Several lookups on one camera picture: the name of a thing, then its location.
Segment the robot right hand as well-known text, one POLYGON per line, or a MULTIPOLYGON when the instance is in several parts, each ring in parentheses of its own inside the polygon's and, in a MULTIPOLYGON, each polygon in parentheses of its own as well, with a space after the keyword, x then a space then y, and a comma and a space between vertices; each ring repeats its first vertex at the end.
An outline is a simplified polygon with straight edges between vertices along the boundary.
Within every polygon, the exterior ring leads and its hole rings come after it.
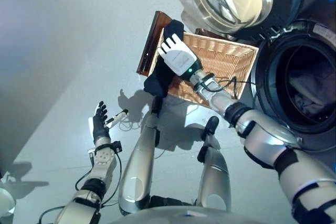
POLYGON ((193 74, 203 69, 200 59, 174 33, 158 47, 158 54, 164 63, 182 80, 190 81, 193 74))

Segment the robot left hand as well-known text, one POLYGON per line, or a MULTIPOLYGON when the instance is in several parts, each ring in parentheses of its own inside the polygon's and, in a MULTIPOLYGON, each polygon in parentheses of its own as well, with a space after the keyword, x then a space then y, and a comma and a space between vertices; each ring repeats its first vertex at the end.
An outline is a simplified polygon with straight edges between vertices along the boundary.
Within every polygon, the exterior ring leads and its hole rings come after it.
POLYGON ((89 131, 95 147, 111 142, 109 135, 110 129, 121 122, 128 115, 129 110, 123 109, 111 118, 108 118, 107 113, 106 104, 100 101, 95 108, 94 115, 88 119, 89 131))

